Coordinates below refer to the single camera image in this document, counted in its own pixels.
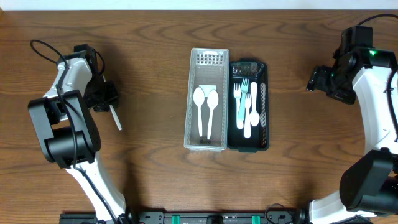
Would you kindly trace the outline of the white plastic fork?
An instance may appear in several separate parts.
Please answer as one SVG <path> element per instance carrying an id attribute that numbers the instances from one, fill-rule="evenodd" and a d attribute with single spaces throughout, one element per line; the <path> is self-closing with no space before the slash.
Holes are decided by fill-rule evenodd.
<path id="1" fill-rule="evenodd" d="M 257 112 L 257 83 L 251 82 L 250 88 L 251 88 L 251 101 L 252 101 L 250 122 L 252 126 L 257 126 L 259 124 L 259 113 Z"/>
<path id="2" fill-rule="evenodd" d="M 247 94 L 245 100 L 245 118 L 244 118 L 244 137 L 246 139 L 249 139 L 251 137 L 250 108 L 251 108 L 251 95 Z"/>
<path id="3" fill-rule="evenodd" d="M 240 100 L 241 100 L 241 85 L 239 83 L 234 84 L 233 96 L 236 99 L 236 127 L 238 129 L 243 129 L 244 124 L 243 120 L 238 119 L 239 109 L 240 109 Z"/>
<path id="4" fill-rule="evenodd" d="M 249 89 L 249 79 L 244 78 L 241 84 L 241 101 L 240 101 L 240 107 L 239 107 L 239 112 L 238 112 L 238 120 L 243 120 L 244 119 L 244 106 L 245 106 L 245 100 L 246 100 L 246 93 L 248 92 Z"/>

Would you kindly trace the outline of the white plastic fork top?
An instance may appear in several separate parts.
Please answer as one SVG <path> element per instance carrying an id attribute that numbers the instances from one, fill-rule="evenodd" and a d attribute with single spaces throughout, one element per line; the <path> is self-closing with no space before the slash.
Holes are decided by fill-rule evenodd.
<path id="1" fill-rule="evenodd" d="M 238 119 L 239 109 L 240 109 L 240 100 L 241 100 L 241 85 L 239 83 L 234 84 L 233 96 L 236 99 L 236 127 L 238 129 L 243 129 L 244 124 L 243 120 Z"/>

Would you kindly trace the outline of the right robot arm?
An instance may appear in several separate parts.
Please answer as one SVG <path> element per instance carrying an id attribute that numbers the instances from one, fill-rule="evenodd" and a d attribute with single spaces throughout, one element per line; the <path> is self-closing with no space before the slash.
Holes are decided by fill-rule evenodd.
<path id="1" fill-rule="evenodd" d="M 313 200 L 310 223 L 360 223 L 397 214 L 397 60 L 373 47 L 373 30 L 353 26 L 341 35 L 332 67 L 315 67 L 307 90 L 352 105 L 359 102 L 364 156 L 341 177 L 339 189 Z"/>

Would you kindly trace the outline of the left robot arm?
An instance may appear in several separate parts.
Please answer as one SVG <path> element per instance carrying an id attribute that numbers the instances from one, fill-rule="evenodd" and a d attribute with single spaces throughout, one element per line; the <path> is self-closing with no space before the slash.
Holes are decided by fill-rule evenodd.
<path id="1" fill-rule="evenodd" d="M 59 55 L 58 74 L 46 94 L 28 104 L 46 160 L 66 170 L 80 184 L 95 208 L 94 215 L 61 215 L 62 223 L 135 223 L 124 195 L 117 190 L 100 157 L 101 138 L 91 111 L 113 115 L 119 93 L 98 66 L 101 54 L 88 44 Z"/>

